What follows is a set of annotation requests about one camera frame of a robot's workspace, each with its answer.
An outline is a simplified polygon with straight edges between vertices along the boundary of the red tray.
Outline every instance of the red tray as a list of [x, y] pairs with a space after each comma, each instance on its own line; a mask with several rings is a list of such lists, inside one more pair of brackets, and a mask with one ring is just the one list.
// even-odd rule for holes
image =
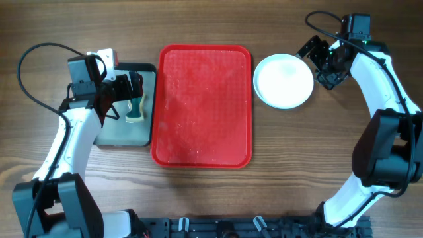
[[242, 46], [162, 49], [151, 155], [170, 167], [239, 169], [252, 155], [251, 55]]

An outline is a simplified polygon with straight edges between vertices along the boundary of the wood grain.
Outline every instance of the wood grain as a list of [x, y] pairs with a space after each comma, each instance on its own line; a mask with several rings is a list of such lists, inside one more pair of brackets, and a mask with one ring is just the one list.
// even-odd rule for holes
[[[421, 1], [11, 1], [0, 3], [0, 236], [22, 231], [11, 202], [15, 184], [30, 180], [58, 127], [57, 116], [28, 100], [15, 70], [20, 55], [40, 42], [81, 52], [114, 48], [120, 61], [157, 65], [170, 43], [240, 44], [254, 68], [266, 56], [294, 54], [312, 35], [304, 16], [372, 15], [373, 39], [391, 49], [394, 67], [414, 102], [423, 106]], [[313, 17], [331, 32], [337, 22]], [[22, 65], [38, 99], [58, 107], [70, 80], [71, 53], [44, 48]], [[149, 148], [93, 147], [86, 183], [102, 211], [133, 208], [140, 216], [278, 216], [309, 214], [351, 173], [351, 153], [369, 122], [359, 87], [349, 79], [333, 91], [315, 84], [294, 110], [275, 110], [254, 95], [253, 157], [235, 171], [164, 169]], [[375, 237], [423, 237], [423, 186], [397, 200], [383, 198], [367, 212]]]

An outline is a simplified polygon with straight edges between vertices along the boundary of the white plate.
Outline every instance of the white plate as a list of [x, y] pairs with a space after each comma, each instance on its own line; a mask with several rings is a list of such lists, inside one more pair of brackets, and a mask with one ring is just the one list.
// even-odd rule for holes
[[275, 54], [258, 64], [253, 85], [258, 97], [267, 105], [291, 109], [310, 97], [314, 80], [304, 61], [289, 54]]

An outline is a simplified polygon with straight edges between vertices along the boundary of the wooden table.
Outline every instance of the wooden table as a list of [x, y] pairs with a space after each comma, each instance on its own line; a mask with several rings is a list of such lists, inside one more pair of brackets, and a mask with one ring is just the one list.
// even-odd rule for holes
[[[339, 16], [371, 13], [374, 40], [386, 42], [408, 95], [423, 106], [423, 3], [421, 1], [29, 1], [0, 4], [0, 235], [22, 231], [12, 189], [28, 181], [45, 159], [58, 117], [20, 91], [20, 55], [40, 42], [81, 52], [114, 48], [120, 61], [157, 65], [167, 44], [240, 44], [253, 66], [276, 53], [295, 54], [316, 34], [304, 16], [316, 9]], [[340, 30], [328, 17], [313, 21]], [[31, 53], [22, 78], [38, 99], [57, 108], [70, 76], [59, 48]], [[293, 110], [275, 110], [254, 95], [254, 148], [240, 170], [164, 169], [149, 148], [93, 147], [85, 182], [102, 211], [133, 208], [143, 217], [279, 216], [310, 214], [333, 196], [351, 173], [352, 150], [369, 122], [353, 79], [327, 91], [315, 83], [311, 98]], [[423, 186], [399, 199], [383, 198], [366, 214], [375, 237], [423, 236]]]

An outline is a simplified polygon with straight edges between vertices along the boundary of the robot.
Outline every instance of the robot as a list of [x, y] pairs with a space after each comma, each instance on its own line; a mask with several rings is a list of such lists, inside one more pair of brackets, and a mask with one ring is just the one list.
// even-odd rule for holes
[[[339, 20], [340, 33], [332, 35], [310, 24], [308, 18], [317, 13]], [[340, 19], [315, 11], [305, 22], [337, 41], [329, 46], [314, 36], [297, 57], [307, 56], [314, 63], [316, 80], [328, 90], [352, 76], [371, 116], [354, 148], [350, 178], [313, 214], [169, 219], [139, 218], [133, 210], [101, 213], [83, 182], [91, 146], [113, 102], [140, 102], [142, 77], [136, 72], [130, 78], [115, 75], [117, 58], [105, 63], [98, 54], [80, 54], [68, 60], [72, 78], [68, 88], [74, 97], [64, 99], [58, 110], [61, 118], [52, 148], [33, 180], [17, 184], [13, 191], [25, 237], [371, 237], [371, 222], [363, 213], [383, 196], [401, 196], [422, 176], [423, 115], [395, 75], [386, 45], [371, 40], [369, 15], [354, 13]], [[405, 145], [395, 145], [396, 138]], [[48, 215], [44, 210], [55, 201], [62, 203], [63, 212]]]

